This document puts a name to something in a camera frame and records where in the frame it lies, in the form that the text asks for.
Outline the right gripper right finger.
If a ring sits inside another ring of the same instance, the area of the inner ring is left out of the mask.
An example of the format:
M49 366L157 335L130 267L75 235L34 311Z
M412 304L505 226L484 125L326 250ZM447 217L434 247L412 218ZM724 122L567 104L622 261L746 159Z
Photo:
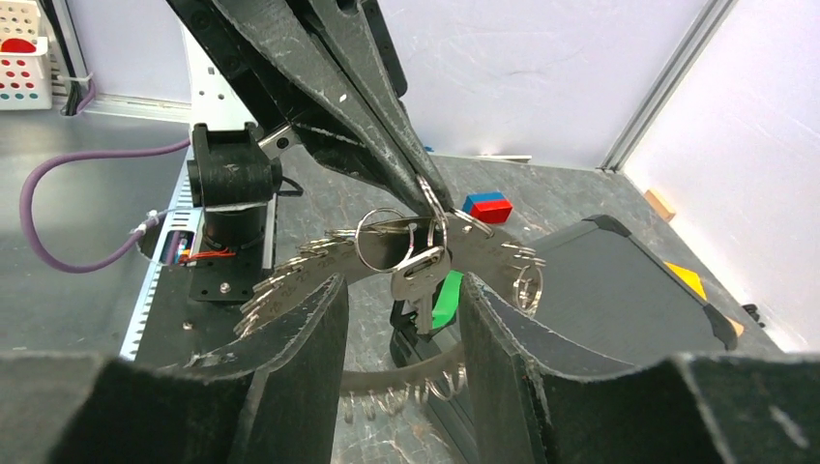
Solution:
M459 322L483 463L815 463L819 360L682 353L635 367L521 314L477 275Z

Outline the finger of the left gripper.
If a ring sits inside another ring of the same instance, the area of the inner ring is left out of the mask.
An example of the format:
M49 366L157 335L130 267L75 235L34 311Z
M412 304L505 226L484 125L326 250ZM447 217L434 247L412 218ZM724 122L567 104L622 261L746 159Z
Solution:
M320 165L391 193L366 162L365 144L343 122L346 104L356 115L363 108L317 35L309 2L174 1L170 7L262 130L289 126ZM406 82L378 5L358 2L406 111Z
M366 146L366 162L379 182L415 212L431 212L427 190L444 209L453 207L450 191L416 134L396 96L366 14L358 1L310 1L317 35L357 93L342 110L343 122Z

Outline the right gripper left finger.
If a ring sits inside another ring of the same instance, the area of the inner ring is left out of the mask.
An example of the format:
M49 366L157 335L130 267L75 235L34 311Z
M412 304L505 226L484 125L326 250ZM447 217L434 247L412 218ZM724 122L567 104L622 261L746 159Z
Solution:
M184 365L1 356L5 463L327 463L348 329L332 275L293 309Z

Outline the green key tag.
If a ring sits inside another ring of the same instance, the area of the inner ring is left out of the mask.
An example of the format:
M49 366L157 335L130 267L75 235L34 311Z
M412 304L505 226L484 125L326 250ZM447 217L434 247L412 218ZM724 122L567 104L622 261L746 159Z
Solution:
M463 273L450 271L442 281L432 310L433 330L443 329L454 321L459 305L462 279Z

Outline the metal disc keyring with rings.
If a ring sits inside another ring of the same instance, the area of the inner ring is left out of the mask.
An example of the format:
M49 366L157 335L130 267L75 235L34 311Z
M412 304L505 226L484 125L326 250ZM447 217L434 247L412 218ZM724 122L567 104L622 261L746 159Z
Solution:
M525 315L535 313L543 289L544 260L509 234L460 210L444 213L433 205L433 217L406 217L372 222L363 216L354 229L327 231L325 237L300 246L297 256L277 265L252 288L234 332L245 338L294 309L314 287L341 274L351 283L378 274L391 278L394 300L415 309L420 334L435 329L434 293L452 271L473 273L495 285L503 300ZM426 402L430 395L448 400L466 383L464 349L456 344L432 358L388 371L345 371L341 398L366 398L388 415L406 402Z

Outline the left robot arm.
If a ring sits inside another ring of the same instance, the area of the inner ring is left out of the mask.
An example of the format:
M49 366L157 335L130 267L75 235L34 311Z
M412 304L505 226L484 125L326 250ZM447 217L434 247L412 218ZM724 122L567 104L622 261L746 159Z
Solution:
M376 2L174 1L171 9L251 116L236 130L193 127L197 206L259 213L282 182L269 153L291 130L317 163L417 214L452 207L402 104L406 79Z

